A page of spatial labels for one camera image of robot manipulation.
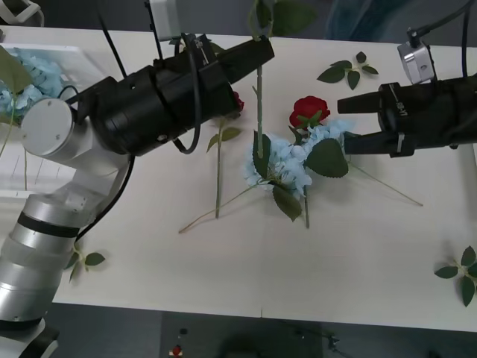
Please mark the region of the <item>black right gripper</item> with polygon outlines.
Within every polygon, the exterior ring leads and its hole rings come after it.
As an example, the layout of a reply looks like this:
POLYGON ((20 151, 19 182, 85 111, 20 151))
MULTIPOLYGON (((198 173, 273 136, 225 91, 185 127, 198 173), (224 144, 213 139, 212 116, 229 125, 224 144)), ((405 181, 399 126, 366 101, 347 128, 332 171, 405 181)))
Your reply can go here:
POLYGON ((377 113, 382 132, 366 135, 344 133, 349 155, 388 154, 409 157, 418 149, 448 145, 448 93, 443 81, 400 86, 383 84, 369 92, 337 102, 340 114, 377 113))

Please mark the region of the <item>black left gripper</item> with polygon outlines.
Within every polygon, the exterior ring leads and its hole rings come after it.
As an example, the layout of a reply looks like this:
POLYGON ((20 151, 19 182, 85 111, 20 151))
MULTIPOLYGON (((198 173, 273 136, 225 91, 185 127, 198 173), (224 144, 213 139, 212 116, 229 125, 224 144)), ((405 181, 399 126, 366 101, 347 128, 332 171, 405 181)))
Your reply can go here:
POLYGON ((234 116, 239 101, 231 85, 256 71, 273 58, 266 37, 249 40, 218 55, 183 51, 164 60, 155 60, 157 88, 176 126, 195 126, 219 116, 234 116))

